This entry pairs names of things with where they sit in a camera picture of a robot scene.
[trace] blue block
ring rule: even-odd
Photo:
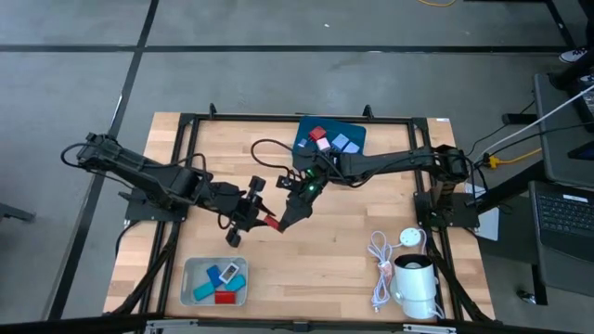
[[[214,285],[211,282],[202,284],[201,286],[194,289],[194,298],[197,301],[203,300],[204,298],[214,293]]]
[[[236,275],[225,285],[227,291],[237,291],[243,287],[245,287],[245,277],[243,275]]]
[[[216,265],[206,269],[206,274],[208,275],[208,278],[211,279],[211,283],[213,283],[215,288],[218,288],[221,284],[223,284],[223,281],[219,279],[221,272],[219,271],[219,267]]]
[[[346,146],[346,148],[344,148],[344,150],[342,152],[344,152],[344,153],[358,153],[359,146],[357,146],[355,143],[351,142],[351,143],[349,143],[349,145]]]
[[[346,135],[338,134],[334,140],[332,140],[332,147],[338,150],[342,150],[346,146],[346,143],[349,142],[349,138]]]

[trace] concrete floor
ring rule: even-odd
[[[583,42],[577,4],[557,6]],[[0,44],[134,45],[149,0],[0,0],[0,7]],[[161,0],[148,44],[562,45],[562,38],[540,4]],[[88,132],[107,131],[131,56],[0,53],[0,201],[37,212],[33,225],[0,225],[2,323],[42,316],[89,180],[62,165],[59,152]],[[142,151],[153,112],[204,112],[210,102],[223,113],[337,115],[360,114],[370,104],[376,115],[450,118],[458,145],[468,149],[499,127],[502,113],[532,100],[533,74],[560,69],[556,57],[536,55],[146,54],[119,140]],[[502,157],[537,145],[528,141]],[[487,173],[487,180],[496,185],[529,163]],[[101,313],[122,230],[120,190],[110,181],[103,187],[67,317]],[[513,292],[530,287],[528,265],[485,256],[484,266],[499,320],[579,332],[594,326],[582,316],[594,313],[594,299],[549,289],[550,306],[531,306]]]

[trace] black desk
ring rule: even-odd
[[[567,93],[552,86],[546,74],[534,78],[537,116],[543,117],[557,108],[569,97]],[[539,124],[540,131],[581,123],[575,107],[568,105]],[[582,127],[544,134],[541,137],[543,159],[534,163],[512,178],[489,190],[477,199],[478,211],[486,212],[501,202],[513,207],[512,215],[499,215],[499,241],[480,238],[481,251],[523,263],[533,268],[536,303],[547,304],[547,295],[540,279],[536,229],[531,204],[518,195],[525,192],[530,181],[558,182],[570,186],[594,187],[592,161],[576,161],[567,157],[567,152],[589,141],[594,134]]]

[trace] red block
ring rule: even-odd
[[[234,291],[215,291],[214,292],[214,303],[215,304],[234,304],[235,303],[235,292]]]
[[[316,126],[314,130],[309,132],[309,137],[313,141],[317,141],[320,138],[323,138],[326,135],[326,130],[324,130],[321,126]]]

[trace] wooden tabletop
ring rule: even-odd
[[[146,156],[169,162],[179,115],[155,113]],[[434,147],[454,145],[449,120],[428,119],[428,123]],[[265,205],[282,214],[287,191],[276,188],[275,184],[278,175],[284,172],[257,164],[250,155],[250,146],[260,138],[274,138],[291,145],[298,125],[297,122],[201,121],[196,152],[206,156],[207,169],[214,174],[214,181],[247,189],[252,175],[263,177],[266,186],[261,195]],[[362,125],[367,128],[366,155],[409,149],[404,125]],[[284,148],[262,144],[256,153],[263,161],[291,166],[291,155]],[[200,166],[199,158],[194,165]],[[371,294],[379,274],[377,260],[368,253],[367,245],[375,230],[382,231],[394,244],[404,228],[417,226],[414,191],[412,172],[377,175],[357,189],[328,185],[316,200],[314,214],[309,219],[291,226],[284,234],[267,227],[241,233],[242,241],[237,249],[226,244],[226,231],[218,227],[215,214],[191,208],[181,227],[165,313],[220,318],[403,321],[407,318],[395,302],[390,301],[379,313],[371,307]],[[119,306],[145,274],[155,225],[143,222],[123,237],[105,311]],[[482,311],[493,317],[476,239],[463,229],[448,231],[459,281]],[[419,247],[398,248],[394,253],[397,256],[419,251]],[[188,307],[180,303],[181,277],[188,258],[238,255],[250,266],[248,299],[243,306]],[[453,317],[446,282],[443,278],[441,282],[446,314]],[[149,310],[156,308],[160,285],[159,276]]]

